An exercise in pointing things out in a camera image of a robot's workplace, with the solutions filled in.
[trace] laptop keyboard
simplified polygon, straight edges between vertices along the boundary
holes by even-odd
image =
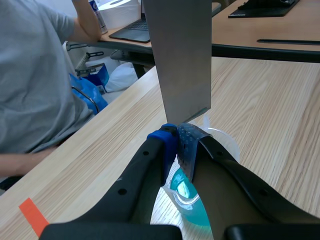
[[[140,19],[126,26],[124,29],[148,31],[147,21],[145,19]]]

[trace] black desk edge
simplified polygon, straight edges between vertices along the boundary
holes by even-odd
[[[90,47],[98,47],[105,49],[115,49],[128,52],[136,52],[142,54],[153,54],[152,48],[148,46],[141,46],[134,43],[128,42],[117,42],[117,41],[98,41],[96,43],[90,43]]]
[[[91,43],[90,46],[142,54],[153,54],[151,47],[130,44],[127,42],[99,41]],[[212,44],[211,55],[212,57],[224,58],[320,63],[320,51],[233,46],[216,43]]]
[[[213,57],[320,63],[320,51],[212,44]]]

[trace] blue plastic bag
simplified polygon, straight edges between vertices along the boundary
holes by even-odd
[[[98,88],[89,80],[83,77],[79,79],[70,74],[70,83],[72,92],[82,99],[95,115],[108,106],[107,101],[102,97]]]

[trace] orange tape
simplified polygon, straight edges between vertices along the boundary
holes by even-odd
[[[33,228],[35,234],[40,237],[41,233],[49,222],[45,219],[39,211],[34,202],[28,198],[19,206],[22,214]]]

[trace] blue gripper pad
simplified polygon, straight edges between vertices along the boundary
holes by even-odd
[[[194,176],[198,142],[203,137],[211,135],[190,123],[181,123],[177,130],[179,133],[178,163],[191,182]]]

